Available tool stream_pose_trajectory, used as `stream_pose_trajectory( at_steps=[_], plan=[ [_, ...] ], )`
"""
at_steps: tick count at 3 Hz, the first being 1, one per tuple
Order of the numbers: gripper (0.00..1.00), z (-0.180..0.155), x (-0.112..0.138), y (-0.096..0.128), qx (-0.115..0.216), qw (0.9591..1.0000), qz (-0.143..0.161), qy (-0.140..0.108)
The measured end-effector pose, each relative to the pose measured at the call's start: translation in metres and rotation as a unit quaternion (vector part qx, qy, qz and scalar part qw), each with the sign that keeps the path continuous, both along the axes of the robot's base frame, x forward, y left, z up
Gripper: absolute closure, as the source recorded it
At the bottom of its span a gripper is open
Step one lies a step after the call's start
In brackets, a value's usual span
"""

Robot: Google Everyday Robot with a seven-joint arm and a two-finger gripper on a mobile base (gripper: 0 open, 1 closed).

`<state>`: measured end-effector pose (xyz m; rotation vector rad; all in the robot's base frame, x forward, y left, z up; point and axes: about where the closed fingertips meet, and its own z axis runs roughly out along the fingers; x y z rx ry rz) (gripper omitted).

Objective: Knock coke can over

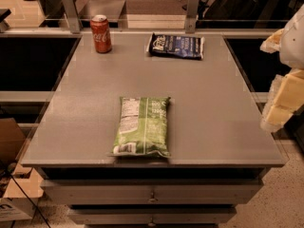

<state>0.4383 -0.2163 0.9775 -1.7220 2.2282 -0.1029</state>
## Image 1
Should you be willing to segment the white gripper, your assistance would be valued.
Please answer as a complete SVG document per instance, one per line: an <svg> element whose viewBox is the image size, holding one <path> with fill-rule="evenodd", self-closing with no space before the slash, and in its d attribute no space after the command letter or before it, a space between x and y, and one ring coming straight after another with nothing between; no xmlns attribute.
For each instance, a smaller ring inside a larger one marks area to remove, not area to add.
<svg viewBox="0 0 304 228"><path fill-rule="evenodd" d="M262 111L260 127L277 132L304 105L304 5L292 19L262 42L267 53L279 51L280 62L292 69L272 81L267 103Z"/></svg>

